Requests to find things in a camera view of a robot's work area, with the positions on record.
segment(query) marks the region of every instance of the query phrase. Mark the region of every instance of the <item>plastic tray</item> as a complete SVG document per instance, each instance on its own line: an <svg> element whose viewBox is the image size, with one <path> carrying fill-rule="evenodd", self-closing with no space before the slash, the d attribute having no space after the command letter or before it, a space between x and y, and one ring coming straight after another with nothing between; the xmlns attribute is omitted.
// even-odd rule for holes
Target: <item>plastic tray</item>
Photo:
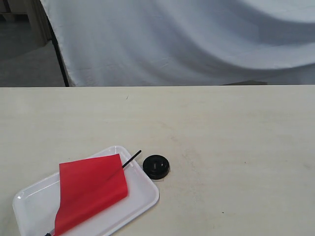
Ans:
<svg viewBox="0 0 315 236"><path fill-rule="evenodd" d="M89 158L119 153L122 163L131 158L124 147L113 146ZM64 236L108 236L154 206L158 188L133 160L124 168L129 195L85 221ZM60 179L55 173L16 194L13 209L21 236L44 236L54 228L60 204Z"/></svg>

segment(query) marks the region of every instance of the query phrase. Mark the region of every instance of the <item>black lid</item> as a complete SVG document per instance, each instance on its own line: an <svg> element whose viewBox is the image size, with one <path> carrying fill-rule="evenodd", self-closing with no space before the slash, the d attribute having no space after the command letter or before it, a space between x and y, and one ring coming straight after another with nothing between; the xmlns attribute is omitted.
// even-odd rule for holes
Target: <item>black lid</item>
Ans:
<svg viewBox="0 0 315 236"><path fill-rule="evenodd" d="M160 155L147 157L142 164L144 172L151 179L161 179L167 176L169 172L168 160Z"/></svg>

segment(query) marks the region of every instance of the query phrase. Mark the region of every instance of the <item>tabletop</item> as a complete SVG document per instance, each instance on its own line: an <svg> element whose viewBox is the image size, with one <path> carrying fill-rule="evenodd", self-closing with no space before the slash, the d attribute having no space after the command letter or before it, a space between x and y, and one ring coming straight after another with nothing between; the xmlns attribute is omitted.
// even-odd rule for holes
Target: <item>tabletop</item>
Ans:
<svg viewBox="0 0 315 236"><path fill-rule="evenodd" d="M14 195L121 145L170 162L117 236L315 235L315 86L0 88L0 235Z"/></svg>

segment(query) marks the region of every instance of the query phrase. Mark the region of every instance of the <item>fabric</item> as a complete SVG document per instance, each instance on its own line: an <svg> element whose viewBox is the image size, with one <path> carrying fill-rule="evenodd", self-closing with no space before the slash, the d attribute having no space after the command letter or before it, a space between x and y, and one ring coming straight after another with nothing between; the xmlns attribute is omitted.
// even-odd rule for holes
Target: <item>fabric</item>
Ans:
<svg viewBox="0 0 315 236"><path fill-rule="evenodd" d="M76 86L312 84L313 0L41 0Z"/></svg>
<svg viewBox="0 0 315 236"><path fill-rule="evenodd" d="M59 236L128 195L119 154L60 164Z"/></svg>

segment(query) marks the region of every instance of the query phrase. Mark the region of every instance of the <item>black pole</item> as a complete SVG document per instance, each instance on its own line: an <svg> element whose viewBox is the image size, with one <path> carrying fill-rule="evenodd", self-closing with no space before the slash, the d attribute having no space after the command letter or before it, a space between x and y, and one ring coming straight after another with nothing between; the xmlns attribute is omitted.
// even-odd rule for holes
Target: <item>black pole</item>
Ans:
<svg viewBox="0 0 315 236"><path fill-rule="evenodd" d="M59 49L58 41L56 39L56 35L55 35L54 31L53 31L53 28L51 27L51 24L50 24L48 18L47 18L47 21L48 21L48 25L49 25L50 34L51 34L51 41L53 43L53 46L54 46L54 49L55 49L55 52L56 52L56 56L57 56L57 60L58 60L58 63L59 63L61 74L63 75L64 85L66 87L69 87L69 81L68 81L67 74L66 74L66 71L65 71L65 68L64 68L64 65L63 65L63 59L61 57L61 52L60 52L60 49Z"/></svg>

